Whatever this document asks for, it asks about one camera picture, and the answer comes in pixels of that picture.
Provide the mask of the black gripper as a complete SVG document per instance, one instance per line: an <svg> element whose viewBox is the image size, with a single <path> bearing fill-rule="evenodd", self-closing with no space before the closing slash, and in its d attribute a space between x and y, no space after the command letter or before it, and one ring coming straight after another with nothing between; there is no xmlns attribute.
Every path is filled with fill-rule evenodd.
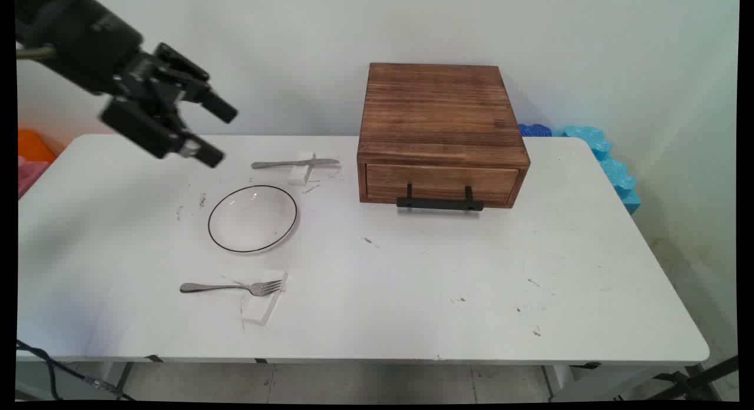
<svg viewBox="0 0 754 410"><path fill-rule="evenodd" d="M153 157L177 153L214 168L224 159L224 152L191 131L177 112L148 109L183 100L200 104L228 124L238 110L212 89L209 80L207 71L164 42L153 53L120 51L107 59L111 98L100 120Z"/></svg>

